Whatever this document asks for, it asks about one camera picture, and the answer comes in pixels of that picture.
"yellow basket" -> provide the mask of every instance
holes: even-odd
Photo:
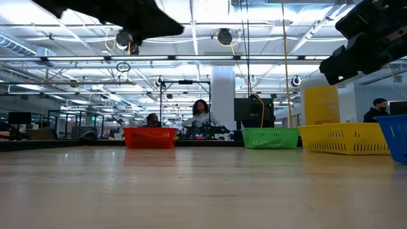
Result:
[[[389,147],[377,123],[337,123],[300,127],[309,151],[345,155],[388,155]]]

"blue basket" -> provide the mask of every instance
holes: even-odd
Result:
[[[376,117],[392,158],[407,163],[407,114]]]

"black shirt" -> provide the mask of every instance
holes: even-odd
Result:
[[[370,111],[368,111],[364,116],[363,116],[363,122],[364,123],[377,123],[377,120],[374,119],[374,117],[378,116],[388,116],[387,111],[379,111],[375,108],[370,108]]]
[[[159,122],[157,123],[157,125],[155,125],[155,126],[153,126],[153,125],[145,125],[145,126],[143,126],[143,127],[157,127],[157,128],[161,128],[162,126],[161,126],[161,122],[159,121]]]

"table surface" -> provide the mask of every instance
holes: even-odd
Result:
[[[406,228],[389,156],[77,147],[0,154],[9,228]]]

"plastic basket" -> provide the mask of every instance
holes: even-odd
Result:
[[[407,163],[407,115],[376,117],[393,160]]]
[[[337,123],[300,127],[303,147],[309,151],[345,155],[388,155],[377,123]]]
[[[128,148],[173,148],[176,128],[123,128]]]
[[[245,128],[244,146],[249,149],[295,149],[298,128]]]

